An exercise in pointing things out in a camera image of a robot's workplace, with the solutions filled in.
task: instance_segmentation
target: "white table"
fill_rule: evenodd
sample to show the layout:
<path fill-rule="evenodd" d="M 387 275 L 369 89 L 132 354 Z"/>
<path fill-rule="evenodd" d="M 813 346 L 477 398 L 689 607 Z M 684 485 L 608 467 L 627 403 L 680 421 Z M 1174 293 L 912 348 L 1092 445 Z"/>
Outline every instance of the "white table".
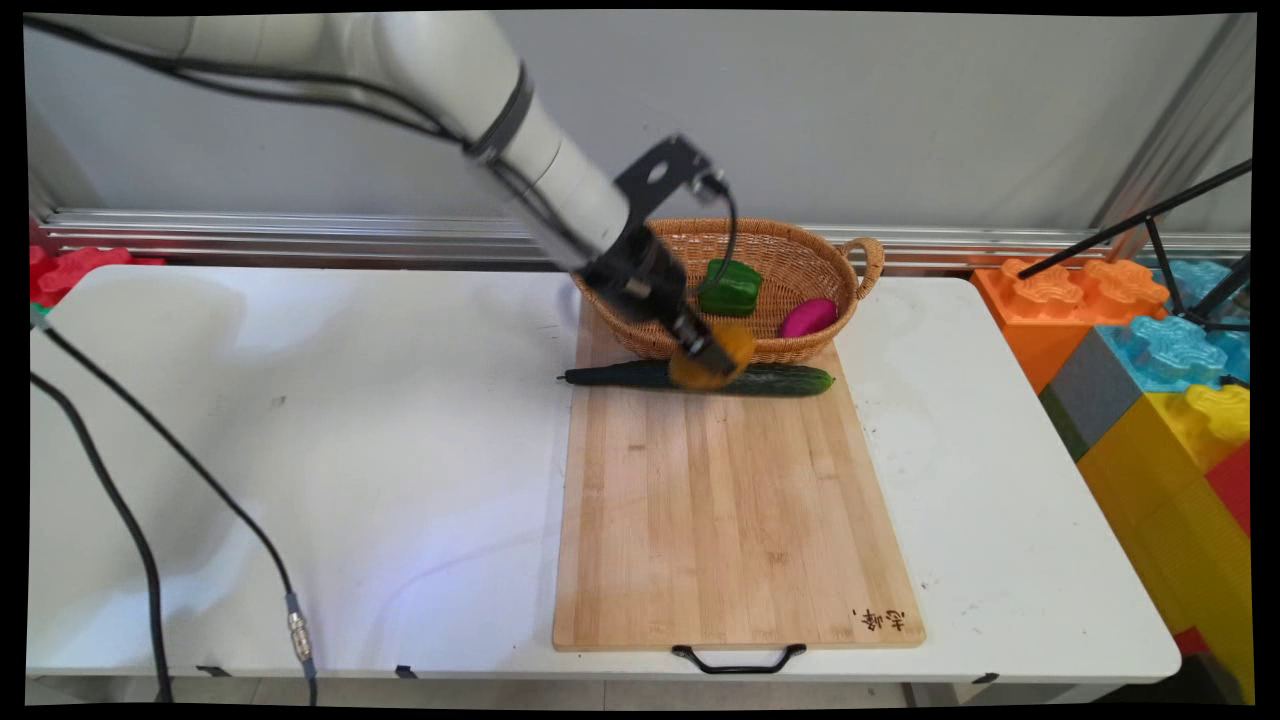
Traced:
<path fill-rule="evenodd" d="M 274 538 L 323 676 L 701 678 L 552 648 L 579 297 L 564 275 L 109 266 L 51 314 Z M 973 287 L 886 278 L 836 341 L 928 639 L 773 679 L 1088 684 L 1179 653 Z M 173 673 L 298 673 L 250 532 L 45 337 L 161 569 Z M 31 674 L 147 674 L 143 574 L 69 424 L 31 398 Z M 756 662 L 774 653 L 708 653 Z"/>

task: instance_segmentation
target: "robotic arm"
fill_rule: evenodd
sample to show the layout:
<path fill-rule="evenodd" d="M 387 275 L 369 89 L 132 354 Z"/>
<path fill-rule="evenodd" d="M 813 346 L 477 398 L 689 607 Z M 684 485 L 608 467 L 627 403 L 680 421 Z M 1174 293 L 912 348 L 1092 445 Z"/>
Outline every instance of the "robotic arm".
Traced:
<path fill-rule="evenodd" d="M 672 136 L 611 181 L 543 108 L 488 12 L 31 17 L 184 60 L 308 69 L 329 51 L 342 74 L 396 90 L 461 138 L 481 184 L 618 314 L 658 320 L 712 375 L 739 369 L 690 307 L 684 266 L 644 224 L 681 186 L 703 202 L 727 199 L 723 173 Z"/>

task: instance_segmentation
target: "wooden cutting board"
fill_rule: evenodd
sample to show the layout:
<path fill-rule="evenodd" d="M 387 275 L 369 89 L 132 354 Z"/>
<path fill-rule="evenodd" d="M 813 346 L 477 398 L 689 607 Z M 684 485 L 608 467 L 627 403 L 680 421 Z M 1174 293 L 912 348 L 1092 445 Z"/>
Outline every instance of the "wooden cutting board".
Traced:
<path fill-rule="evenodd" d="M 582 314 L 577 366 L 635 359 Z M 924 641 L 836 348 L 806 364 L 831 389 L 575 388 L 557 650 Z"/>

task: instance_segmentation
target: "black cable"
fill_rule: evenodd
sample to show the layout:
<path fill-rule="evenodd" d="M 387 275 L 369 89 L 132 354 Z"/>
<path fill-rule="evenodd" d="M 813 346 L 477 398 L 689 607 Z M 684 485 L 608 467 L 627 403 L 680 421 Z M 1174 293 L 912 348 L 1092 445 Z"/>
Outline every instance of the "black cable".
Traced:
<path fill-rule="evenodd" d="M 703 282 L 694 288 L 694 295 L 710 290 L 719 283 L 721 278 L 724 277 L 724 270 L 728 269 L 728 264 L 733 260 L 733 247 L 737 246 L 737 202 L 733 200 L 733 191 L 728 188 L 728 183 L 716 177 L 707 177 L 703 182 L 719 192 L 721 197 L 728 204 L 728 245 L 724 247 L 724 258 L 721 260 L 721 266 L 716 270 L 716 275 L 703 278 Z"/>
<path fill-rule="evenodd" d="M 191 451 L 188 451 L 187 447 L 182 445 L 182 442 L 178 438 L 173 437 L 173 433 L 169 432 L 169 428 L 164 427 L 164 423 L 157 420 L 156 416 L 152 415 L 151 411 L 146 409 L 146 406 L 138 402 L 137 398 L 134 398 L 133 395 L 129 393 L 129 391 L 124 389 L 124 387 L 120 383 L 115 382 L 115 378 L 106 374 L 105 370 L 99 368 L 97 363 L 90 360 L 83 352 L 79 351 L 79 348 L 72 345 L 67 338 L 61 336 L 61 333 L 55 331 L 52 327 L 46 325 L 44 331 L 45 334 L 49 337 L 49 340 L 54 341 L 54 345 L 63 348 L 63 351 L 74 357 L 77 363 L 83 365 L 84 369 L 92 373 L 93 377 L 96 377 L 99 380 L 102 382 L 102 384 L 111 388 L 111 391 L 115 392 L 115 395 L 120 396 L 120 400 L 127 402 L 129 407 L 132 407 L 138 415 L 142 415 L 142 419 L 146 420 L 147 424 L 151 425 L 151 428 L 155 432 L 160 433 L 160 437 L 163 437 L 165 442 L 169 443 L 169 447 L 172 447 L 178 455 L 180 455 L 182 459 L 186 460 L 188 465 L 191 465 L 191 468 L 196 471 L 196 474 L 204 478 L 205 483 L 207 483 L 209 487 L 212 488 L 215 493 L 218 493 L 218 497 L 220 497 L 223 502 L 225 502 L 227 506 L 230 507 L 232 512 L 239 516 L 239 519 L 243 520 L 244 524 L 248 525 L 251 530 L 253 530 L 253 534 L 257 536 L 257 539 L 262 541 L 262 546 L 266 547 L 266 551 L 271 555 L 271 560 L 275 562 L 275 569 L 280 574 L 280 582 L 284 583 L 285 594 L 292 593 L 293 584 L 289 582 L 289 573 L 288 570 L 284 569 L 284 561 L 280 560 L 280 553 L 276 552 L 275 546 L 271 543 L 271 539 L 266 537 L 266 533 L 262 532 L 262 528 L 259 527 L 259 524 L 253 520 L 253 518 L 251 518 L 248 512 L 244 512 L 244 509 L 241 507 L 239 503 L 236 502 L 236 500 L 227 493 L 221 483 L 214 479 L 214 477 L 209 473 L 209 470 L 206 470 L 205 466 L 200 464 L 200 460 L 196 460 L 196 456 L 193 456 Z"/>
<path fill-rule="evenodd" d="M 228 95 L 238 95 L 242 97 L 252 97 L 257 100 L 274 100 L 279 102 L 289 102 L 297 105 L 340 108 L 355 113 L 371 115 L 387 120 L 392 124 L 406 127 L 415 132 L 421 132 L 424 135 L 435 137 L 436 140 L 443 140 L 458 145 L 463 143 L 463 141 L 458 136 L 448 131 L 434 115 L 431 115 L 429 111 L 426 111 L 424 108 L 421 108 L 404 95 L 396 92 L 394 90 L 390 90 L 388 87 L 380 86 L 378 83 L 367 82 L 360 78 L 308 72 L 308 70 L 292 70 L 287 68 L 261 68 L 255 65 L 241 65 L 236 63 L 220 63 L 214 60 L 164 58 L 160 55 L 151 55 L 148 53 L 140 53 L 137 50 L 131 50 L 128 47 L 123 47 L 111 42 L 105 42 L 81 29 L 49 22 L 42 18 L 32 18 L 23 15 L 22 22 L 24 26 L 46 32 L 49 35 L 54 35 L 63 40 L 74 42 L 77 45 L 83 45 L 86 47 L 91 47 L 106 53 L 109 55 L 114 55 L 116 58 L 132 61 L 137 65 L 142 65 L 151 70 L 165 74 L 168 77 L 186 81 L 192 85 L 198 85 L 209 90 L 225 92 Z M 362 105 L 360 102 L 355 102 L 351 100 L 332 99 L 332 97 L 308 97 L 308 96 L 291 95 L 282 92 L 269 92 L 264 90 L 252 90 L 247 87 L 218 83 L 197 78 L 189 74 L 191 72 L 224 74 L 232 77 L 246 77 L 255 79 L 269 79 L 279 82 L 305 81 L 305 82 L 319 82 L 328 85 L 356 87 L 360 90 L 380 95 L 396 102 L 399 102 L 401 105 L 408 108 L 410 110 L 412 110 L 413 113 L 416 113 L 417 115 L 431 123 L 433 127 L 416 126 L 413 123 L 410 123 L 408 120 L 404 120 L 403 118 L 398 118 L 384 110 L 370 108 L 367 105 Z"/>
<path fill-rule="evenodd" d="M 169 659 L 164 652 L 164 625 L 161 623 L 160 614 L 160 571 L 156 570 L 155 556 L 151 555 L 151 546 L 147 544 L 146 536 L 142 534 L 142 528 L 138 527 L 137 519 L 133 518 L 133 512 L 129 506 L 120 497 L 120 491 L 116 489 L 115 483 L 111 482 L 111 475 L 106 471 L 106 465 L 102 464 L 102 456 L 97 454 L 97 447 L 93 445 L 92 436 L 88 434 L 88 428 L 84 425 L 84 419 L 81 418 L 76 405 L 72 404 L 60 389 L 46 382 L 44 378 L 37 375 L 35 372 L 31 373 L 31 384 L 40 388 L 45 395 L 47 395 L 54 402 L 63 409 L 67 414 L 67 419 L 70 420 L 72 428 L 76 429 L 76 437 L 79 438 L 81 445 L 84 447 L 84 454 L 88 455 L 88 461 L 93 466 L 93 471 L 97 473 L 97 479 L 102 483 L 102 489 L 106 491 L 108 497 L 111 498 L 111 505 L 115 506 L 115 511 L 120 514 L 120 519 L 124 520 L 124 527 L 129 529 L 129 537 L 133 538 L 133 544 L 138 548 L 138 555 L 142 556 L 142 568 L 147 574 L 147 605 L 150 606 L 151 615 L 151 655 L 156 665 L 156 680 L 160 683 L 160 702 L 173 702 L 173 683 L 169 679 Z"/>
<path fill-rule="evenodd" d="M 406 97 L 404 95 L 394 90 L 390 90 L 388 87 L 380 86 L 374 82 L 347 76 L 335 76 L 335 74 L 319 73 L 311 70 L 294 70 L 288 68 L 262 68 L 257 65 L 244 65 L 244 64 L 224 63 L 216 60 L 201 60 L 195 58 L 183 58 L 183 59 L 165 58 L 161 55 L 141 53 L 138 50 L 132 50 L 120 45 L 106 42 L 99 40 L 97 37 L 93 37 L 92 35 L 84 31 L 64 26 L 60 23 L 54 23 L 44 18 L 23 15 L 22 22 L 24 26 L 46 32 L 49 35 L 54 35 L 69 42 L 74 42 L 78 45 L 83 45 L 86 47 L 108 53 L 116 58 L 155 70 L 166 77 L 188 82 L 191 85 L 196 85 L 206 90 L 212 90 L 215 92 L 223 92 L 227 95 L 248 97 L 253 100 L 269 100 L 269 101 L 287 102 L 294 105 L 311 105 L 321 108 L 344 109 L 353 113 L 360 113 L 364 115 L 378 118 L 380 120 L 388 122 L 401 128 L 426 135 L 435 140 L 452 142 L 454 145 L 461 146 L 463 150 L 466 150 L 470 145 L 465 138 L 457 136 L 447 127 L 444 127 L 444 123 L 442 123 L 435 115 L 433 115 L 429 110 L 426 110 L 417 102 L 412 101 L 411 99 Z M 256 90 L 256 88 L 228 85 L 196 77 L 191 74 L 192 72 L 221 74 L 221 76 L 241 77 L 241 78 L 268 79 L 278 82 L 316 82 L 316 83 L 355 87 L 379 95 L 394 102 L 398 102 L 399 105 L 410 109 L 416 115 L 430 123 L 430 127 L 422 127 L 415 124 L 412 122 L 408 122 L 403 118 L 399 118 L 384 110 L 379 110 L 376 108 L 371 108 L 369 105 L 364 105 L 351 100 L 330 99 L 330 97 L 310 97 L 303 95 L 291 95 L 282 92 L 271 92 L 266 90 Z M 498 178 L 498 182 L 502 183 L 508 191 L 511 191 L 512 195 L 516 197 L 516 200 L 521 205 L 524 205 L 526 210 L 532 213 L 534 217 L 540 218 L 544 222 L 544 224 L 547 224 L 552 229 L 552 232 L 554 232 L 572 247 L 577 249 L 577 251 L 582 254 L 585 258 L 591 258 L 593 255 L 596 255 L 596 252 L 594 252 L 594 250 L 588 243 L 585 243 L 581 238 L 573 234 L 568 224 L 564 222 L 563 218 L 559 217 L 558 213 L 556 213 L 556 209 L 550 205 L 547 197 L 536 187 L 534 187 L 534 184 L 529 182 L 527 178 L 524 178 L 515 168 L 512 168 L 504 160 L 499 159 L 495 163 L 490 164 L 489 169 L 493 173 L 493 176 Z M 511 179 L 512 176 L 518 178 L 520 181 L 518 184 L 512 182 Z M 719 282 L 726 268 L 728 268 L 730 260 L 733 256 L 733 245 L 737 237 L 737 208 L 733 204 L 732 195 L 728 193 L 728 187 L 723 183 L 719 183 L 719 181 L 716 178 L 708 178 L 708 183 L 716 187 L 717 190 L 721 190 L 722 195 L 728 200 L 730 219 L 731 219 L 730 242 L 724 252 L 723 264 L 721 265 L 721 269 L 717 272 L 716 278 L 713 279 L 712 283 L 704 282 L 699 287 L 699 292 L 701 290 L 705 290 L 705 287 L 710 287 L 710 284 Z M 599 256 L 596 259 L 598 260 L 603 259 L 603 256 Z"/>

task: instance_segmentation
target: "green bell pepper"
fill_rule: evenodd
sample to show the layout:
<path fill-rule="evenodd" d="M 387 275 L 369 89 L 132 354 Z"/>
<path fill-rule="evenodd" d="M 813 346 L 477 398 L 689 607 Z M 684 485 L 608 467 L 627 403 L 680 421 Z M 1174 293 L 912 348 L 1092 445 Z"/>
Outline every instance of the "green bell pepper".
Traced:
<path fill-rule="evenodd" d="M 716 277 L 722 263 L 719 258 L 707 263 L 707 277 Z M 763 279 L 750 265 L 730 260 L 719 282 L 698 295 L 698 306 L 712 315 L 745 318 L 755 311 Z"/>

